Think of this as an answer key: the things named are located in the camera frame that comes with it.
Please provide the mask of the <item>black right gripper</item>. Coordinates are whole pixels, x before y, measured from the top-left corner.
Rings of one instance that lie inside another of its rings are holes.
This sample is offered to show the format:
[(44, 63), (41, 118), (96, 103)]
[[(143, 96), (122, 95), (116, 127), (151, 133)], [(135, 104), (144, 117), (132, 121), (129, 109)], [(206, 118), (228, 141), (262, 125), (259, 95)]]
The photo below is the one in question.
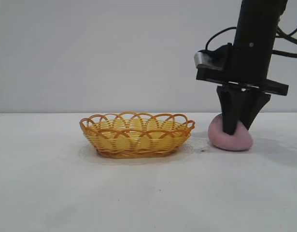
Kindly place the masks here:
[(240, 16), (233, 43), (196, 53), (196, 79), (217, 84), (235, 83), (257, 88), (244, 94), (229, 86), (218, 86), (222, 129), (236, 131), (238, 120), (248, 130), (271, 94), (285, 96), (289, 86), (267, 78), (279, 16)]

